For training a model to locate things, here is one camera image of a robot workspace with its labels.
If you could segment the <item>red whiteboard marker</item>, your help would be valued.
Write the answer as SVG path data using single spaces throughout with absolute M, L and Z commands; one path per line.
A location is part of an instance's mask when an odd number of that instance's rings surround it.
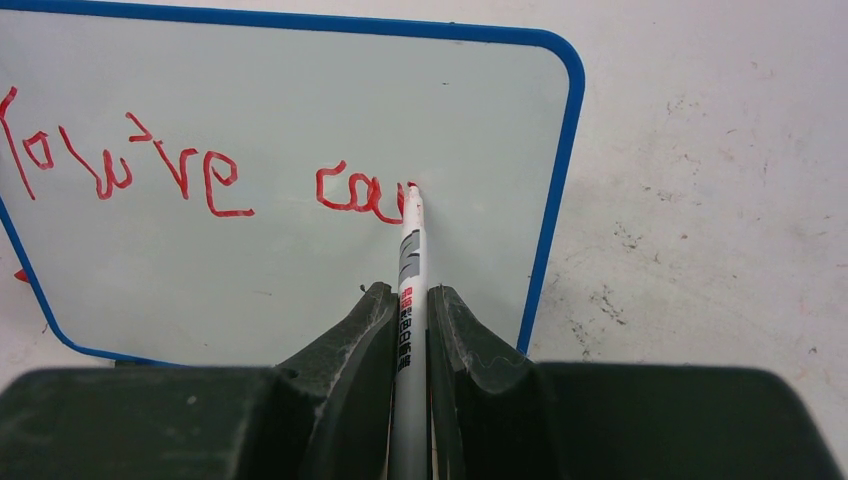
M 424 203 L 408 184 L 399 247 L 397 361 L 388 457 L 390 479 L 428 479 L 427 239 Z

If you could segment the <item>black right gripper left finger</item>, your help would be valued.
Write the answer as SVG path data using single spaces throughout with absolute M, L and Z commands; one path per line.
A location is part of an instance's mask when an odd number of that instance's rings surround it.
M 274 367 L 36 370 L 1 396 L 5 479 L 379 479 L 398 297 L 374 283 Z

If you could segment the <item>blue-framed whiteboard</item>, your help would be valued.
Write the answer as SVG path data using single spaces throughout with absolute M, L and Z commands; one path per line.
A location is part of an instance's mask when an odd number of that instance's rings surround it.
M 1 220 L 68 347 L 262 365 L 396 282 L 413 182 L 430 282 L 526 349 L 584 92 L 543 30 L 5 1 Z

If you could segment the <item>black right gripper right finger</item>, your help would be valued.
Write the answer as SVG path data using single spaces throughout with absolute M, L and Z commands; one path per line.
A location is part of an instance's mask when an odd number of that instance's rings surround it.
M 536 363 L 429 291 L 442 479 L 839 479 L 798 395 L 756 369 Z

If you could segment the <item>red marker cap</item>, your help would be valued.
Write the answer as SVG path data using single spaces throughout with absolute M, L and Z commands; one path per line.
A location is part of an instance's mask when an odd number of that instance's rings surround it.
M 14 274 L 14 277 L 15 277 L 17 280 L 22 281 L 22 282 L 24 282 L 24 283 L 28 283 L 28 282 L 29 282 L 28 276 L 27 276 L 26 272 L 25 272 L 23 269 L 20 269 L 19 271 L 17 271 L 17 272 Z

